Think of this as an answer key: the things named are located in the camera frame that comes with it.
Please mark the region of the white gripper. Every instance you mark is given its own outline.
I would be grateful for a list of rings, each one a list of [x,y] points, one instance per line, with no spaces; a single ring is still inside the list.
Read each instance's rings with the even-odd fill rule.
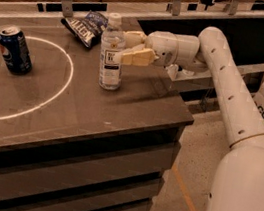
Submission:
[[[170,32],[154,31],[146,36],[143,31],[125,31],[126,50],[114,55],[115,62],[124,65],[148,66],[154,62],[158,66],[176,64],[190,67],[199,51],[200,41],[196,36],[179,35]]]

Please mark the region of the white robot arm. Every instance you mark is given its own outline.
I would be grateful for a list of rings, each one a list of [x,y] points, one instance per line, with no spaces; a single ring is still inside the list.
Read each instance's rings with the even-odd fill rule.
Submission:
[[[218,164],[206,211],[264,211],[264,119],[234,63],[224,33],[207,27],[198,36],[169,32],[123,33],[115,58],[124,65],[179,65],[196,70],[203,58],[213,79],[230,151]]]

